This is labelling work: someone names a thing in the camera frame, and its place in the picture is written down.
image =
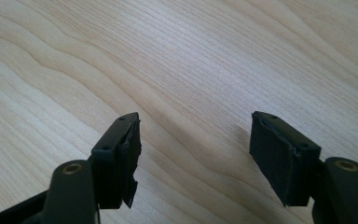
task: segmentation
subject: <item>black object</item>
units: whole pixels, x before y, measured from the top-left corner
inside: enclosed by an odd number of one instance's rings
[[[315,201],[315,223],[358,223],[358,162],[319,160],[321,148],[280,118],[253,113],[250,153],[283,205]]]
[[[138,113],[115,120],[87,161],[68,161],[53,173],[50,188],[0,213],[0,224],[100,223],[99,209],[131,207],[141,154]]]

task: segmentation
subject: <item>light wood tabletop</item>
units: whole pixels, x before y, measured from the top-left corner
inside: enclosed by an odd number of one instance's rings
[[[136,111],[138,189],[102,223],[312,223],[249,154],[256,110],[358,161],[358,0],[0,1],[0,211]]]

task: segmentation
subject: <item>wooden table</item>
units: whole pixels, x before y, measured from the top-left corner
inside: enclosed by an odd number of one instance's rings
[[[138,191],[103,223],[312,223],[248,153],[256,110],[358,161],[358,1],[0,1],[0,211],[138,111]]]

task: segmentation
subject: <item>round joint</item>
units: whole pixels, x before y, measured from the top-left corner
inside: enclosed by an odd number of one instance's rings
[[[335,165],[343,170],[356,172],[357,166],[350,161],[336,161]]]
[[[79,172],[82,168],[82,165],[79,163],[71,163],[65,167],[63,167],[62,172],[65,175],[72,175],[75,174],[77,172]]]

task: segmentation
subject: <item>tabletop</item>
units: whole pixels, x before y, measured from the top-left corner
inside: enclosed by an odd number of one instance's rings
[[[250,156],[254,111],[358,161],[358,0],[0,0],[0,211],[138,112],[133,205],[102,223],[312,223]]]

